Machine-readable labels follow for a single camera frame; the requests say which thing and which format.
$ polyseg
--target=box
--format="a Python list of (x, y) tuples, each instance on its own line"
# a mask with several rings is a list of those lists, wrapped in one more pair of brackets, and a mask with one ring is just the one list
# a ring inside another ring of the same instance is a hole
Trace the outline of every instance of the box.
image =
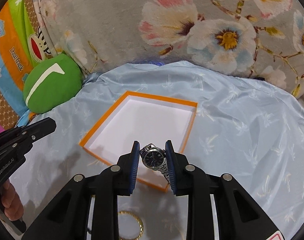
[[(171, 140), (174, 151), (183, 153), (196, 115), (197, 103), (138, 92), (125, 92), (80, 141), (88, 153), (107, 165), (131, 152), (133, 142), (140, 148), (153, 143), (164, 149)], [(140, 158), (138, 181), (166, 191), (168, 182), (161, 172), (144, 166)]]

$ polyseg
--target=gold bangle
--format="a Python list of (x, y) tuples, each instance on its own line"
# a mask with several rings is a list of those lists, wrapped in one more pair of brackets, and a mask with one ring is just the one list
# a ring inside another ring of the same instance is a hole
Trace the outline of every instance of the gold bangle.
[(139, 225), (140, 225), (140, 233), (139, 233), (139, 235), (138, 235), (136, 238), (127, 239), (127, 238), (122, 238), (122, 237), (120, 237), (120, 240), (138, 240), (138, 239), (143, 235), (143, 231), (144, 231), (144, 227), (143, 227), (143, 222), (142, 222), (142, 220), (141, 220), (138, 216), (134, 215), (134, 214), (133, 214), (132, 212), (130, 212), (130, 211), (122, 210), (122, 211), (119, 211), (117, 214), (118, 214), (118, 215), (130, 215), (130, 216), (134, 217), (135, 220), (136, 220), (136, 221), (139, 223)]

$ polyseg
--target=watch bezel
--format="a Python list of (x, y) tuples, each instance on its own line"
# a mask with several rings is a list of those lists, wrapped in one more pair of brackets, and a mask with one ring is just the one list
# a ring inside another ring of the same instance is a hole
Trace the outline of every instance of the watch bezel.
[[(147, 154), (149, 154), (150, 152), (158, 152), (158, 153), (161, 153), (162, 156), (163, 156), (163, 162), (162, 162), (162, 164), (160, 164), (159, 166), (156, 166), (156, 167), (151, 167), (151, 166), (147, 165), (147, 163), (145, 162), (145, 156), (146, 156)], [(152, 169), (152, 170), (157, 170), (158, 168), (160, 168), (161, 166), (163, 166), (163, 165), (165, 164), (165, 162), (166, 162), (166, 158), (165, 158), (164, 151), (163, 151), (162, 149), (160, 149), (160, 148), (153, 148), (153, 149), (150, 149), (150, 150), (148, 150), (147, 152), (144, 152), (144, 154), (142, 155), (142, 162), (143, 162), (144, 166), (146, 166), (147, 168)]]

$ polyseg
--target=human hand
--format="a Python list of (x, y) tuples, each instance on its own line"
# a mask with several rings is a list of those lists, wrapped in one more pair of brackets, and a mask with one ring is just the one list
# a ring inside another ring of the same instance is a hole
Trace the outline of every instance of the human hand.
[(10, 221), (20, 219), (23, 216), (24, 207), (9, 179), (3, 184), (1, 195), (1, 201), (5, 207), (4, 214)]

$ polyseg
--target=black watch dial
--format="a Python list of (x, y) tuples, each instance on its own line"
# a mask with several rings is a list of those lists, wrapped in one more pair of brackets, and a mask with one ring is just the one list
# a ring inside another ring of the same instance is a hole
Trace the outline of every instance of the black watch dial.
[(164, 160), (164, 156), (157, 151), (149, 152), (144, 157), (144, 161), (146, 165), (151, 168), (160, 166), (163, 163), (163, 160)]

